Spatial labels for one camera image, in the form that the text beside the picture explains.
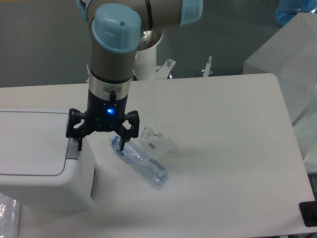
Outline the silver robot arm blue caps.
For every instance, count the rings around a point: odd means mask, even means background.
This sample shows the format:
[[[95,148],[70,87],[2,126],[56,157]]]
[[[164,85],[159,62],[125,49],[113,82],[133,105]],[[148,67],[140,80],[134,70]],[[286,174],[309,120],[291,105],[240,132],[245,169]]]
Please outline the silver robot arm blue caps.
[[[91,37],[87,109],[70,109],[66,137],[82,145],[93,132],[116,132],[119,147],[139,134],[137,111],[126,112],[135,56],[145,31],[198,21],[201,0],[79,1]]]

